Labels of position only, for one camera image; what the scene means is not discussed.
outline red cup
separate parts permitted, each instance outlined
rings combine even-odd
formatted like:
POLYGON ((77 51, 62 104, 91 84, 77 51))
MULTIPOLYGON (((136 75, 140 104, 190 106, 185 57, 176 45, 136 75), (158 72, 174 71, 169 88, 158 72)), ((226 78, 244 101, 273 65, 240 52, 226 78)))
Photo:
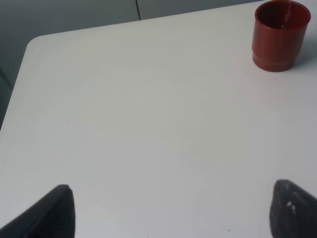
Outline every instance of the red cup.
POLYGON ((271 0, 258 7, 255 17, 254 63, 271 72, 290 69, 311 20, 309 10, 295 1, 271 0))

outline cup rim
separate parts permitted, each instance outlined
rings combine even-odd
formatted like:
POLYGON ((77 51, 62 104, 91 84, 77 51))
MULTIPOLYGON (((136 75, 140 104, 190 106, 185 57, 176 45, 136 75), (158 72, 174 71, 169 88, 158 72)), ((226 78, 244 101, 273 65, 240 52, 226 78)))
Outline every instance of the cup rim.
POLYGON ((288 1, 288 0, 270 0, 270 1, 267 1, 267 2, 265 2, 265 3, 262 3, 260 6, 258 6, 258 8, 257 8, 257 10, 256 10, 256 12, 255 12, 255 18, 256 18, 256 21, 257 21, 259 24, 261 24, 262 26, 267 27, 267 28, 269 28, 269 29, 271 29, 271 30, 284 31, 284 32, 285 32, 285 31, 288 31, 288 32, 289 32, 289 31, 297 31, 297 30, 299 30, 299 29, 302 29, 302 28, 304 28, 305 26, 307 26, 308 23, 311 21, 312 15, 311 15, 311 12, 309 11, 309 9, 308 9, 307 7, 305 7, 304 5, 302 5, 301 3, 292 0, 292 1, 291 1, 292 4, 297 4, 298 6, 304 8, 304 9, 307 11, 307 13, 309 14, 309 20, 308 20, 307 23, 305 23, 305 24, 303 24, 303 25, 300 25, 300 26, 298 26, 298 27, 295 27, 295 28, 291 28, 291 29, 287 29, 287 28, 286 28, 286 29, 278 29, 278 28, 274 28, 274 27, 265 25, 265 24, 259 19, 258 12, 259 12, 259 10, 260 10, 262 7, 264 7, 265 5, 271 4, 273 1, 275 1, 275 2, 278 2, 278 1, 285 2, 285 1, 288 1))

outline table surface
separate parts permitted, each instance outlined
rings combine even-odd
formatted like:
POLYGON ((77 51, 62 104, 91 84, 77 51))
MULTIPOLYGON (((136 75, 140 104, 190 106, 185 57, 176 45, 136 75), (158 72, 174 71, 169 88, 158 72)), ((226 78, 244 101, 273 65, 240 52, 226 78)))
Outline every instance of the table surface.
POLYGON ((0 132, 0 226, 57 184, 77 238, 267 238, 273 184, 317 195, 317 12, 289 71, 252 62, 261 2, 41 36, 0 132))

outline gray wall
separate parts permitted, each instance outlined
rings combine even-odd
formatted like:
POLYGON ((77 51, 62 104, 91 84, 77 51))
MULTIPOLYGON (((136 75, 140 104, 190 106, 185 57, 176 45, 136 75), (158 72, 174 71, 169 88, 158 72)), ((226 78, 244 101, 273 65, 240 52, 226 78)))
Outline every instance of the gray wall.
POLYGON ((141 19, 231 6, 259 0, 138 0, 141 19))
MULTIPOLYGON (((33 38, 136 20, 135 0, 0 0, 0 69, 14 85, 33 38)), ((10 95, 0 78, 0 127, 10 95)))

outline table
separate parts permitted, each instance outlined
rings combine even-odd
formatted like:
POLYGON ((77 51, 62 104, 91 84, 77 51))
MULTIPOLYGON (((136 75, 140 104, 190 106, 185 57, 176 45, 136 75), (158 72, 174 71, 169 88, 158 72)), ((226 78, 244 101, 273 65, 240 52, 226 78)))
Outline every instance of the table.
POLYGON ((261 3, 32 40, 0 132, 0 226, 66 183, 77 238, 270 237, 277 179, 317 195, 317 20, 295 67, 265 72, 261 3))

